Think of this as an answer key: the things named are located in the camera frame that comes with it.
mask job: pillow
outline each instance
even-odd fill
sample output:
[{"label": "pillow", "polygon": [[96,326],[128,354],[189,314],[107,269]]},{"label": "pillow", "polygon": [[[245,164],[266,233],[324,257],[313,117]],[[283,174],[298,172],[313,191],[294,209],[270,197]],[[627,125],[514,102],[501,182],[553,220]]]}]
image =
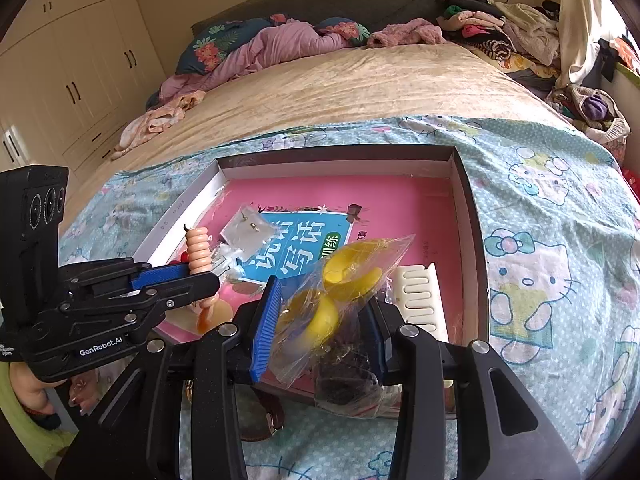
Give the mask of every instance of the pillow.
[{"label": "pillow", "polygon": [[223,62],[236,48],[249,43],[271,22],[252,18],[245,22],[215,23],[198,34],[180,55],[175,74],[205,75]]},{"label": "pillow", "polygon": [[329,32],[340,34],[351,46],[363,46],[367,44],[370,33],[364,25],[354,22],[349,18],[327,18],[318,23],[315,30],[320,36]]}]

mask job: green sleeve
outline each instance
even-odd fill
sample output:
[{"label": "green sleeve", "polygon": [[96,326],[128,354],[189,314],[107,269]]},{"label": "green sleeve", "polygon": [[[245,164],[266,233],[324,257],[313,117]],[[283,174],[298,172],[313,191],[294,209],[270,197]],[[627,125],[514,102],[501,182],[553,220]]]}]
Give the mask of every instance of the green sleeve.
[{"label": "green sleeve", "polygon": [[67,431],[44,430],[31,420],[11,388],[8,363],[0,363],[0,409],[15,435],[40,467],[63,447],[69,446],[75,437]]}]

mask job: white comb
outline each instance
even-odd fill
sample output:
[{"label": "white comb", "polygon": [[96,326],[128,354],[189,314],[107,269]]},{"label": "white comb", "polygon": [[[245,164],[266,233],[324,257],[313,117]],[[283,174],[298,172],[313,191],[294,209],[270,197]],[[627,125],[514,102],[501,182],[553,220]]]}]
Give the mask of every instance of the white comb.
[{"label": "white comb", "polygon": [[[417,325],[438,341],[449,342],[435,264],[399,266],[391,273],[396,306],[407,323]],[[449,388],[452,381],[444,381]]]}]

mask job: human hand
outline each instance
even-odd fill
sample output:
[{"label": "human hand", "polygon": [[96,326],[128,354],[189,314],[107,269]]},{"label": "human hand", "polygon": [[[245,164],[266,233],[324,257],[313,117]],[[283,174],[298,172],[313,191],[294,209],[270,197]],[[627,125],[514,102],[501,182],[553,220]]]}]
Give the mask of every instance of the human hand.
[{"label": "human hand", "polygon": [[69,405],[80,406],[80,413],[89,413],[100,400],[98,389],[98,373],[89,370],[83,374],[71,377],[69,389]]},{"label": "human hand", "polygon": [[44,388],[55,388],[65,381],[44,383],[29,369],[26,363],[9,364],[9,380],[15,397],[28,410],[53,415],[53,404],[49,401]]}]

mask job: camera lens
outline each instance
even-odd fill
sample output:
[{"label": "camera lens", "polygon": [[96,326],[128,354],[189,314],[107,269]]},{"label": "camera lens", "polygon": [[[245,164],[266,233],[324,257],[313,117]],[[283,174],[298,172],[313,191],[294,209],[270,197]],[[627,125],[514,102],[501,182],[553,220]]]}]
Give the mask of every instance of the camera lens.
[{"label": "camera lens", "polygon": [[61,187],[58,192],[58,212],[62,211],[62,207],[65,205],[65,188]]},{"label": "camera lens", "polygon": [[53,220],[53,213],[56,211],[56,192],[53,188],[47,191],[44,201],[44,221],[48,224]]},{"label": "camera lens", "polygon": [[38,227],[40,223],[40,211],[42,210],[42,199],[39,195],[36,195],[31,200],[31,208],[29,211],[29,224],[31,229]]}]

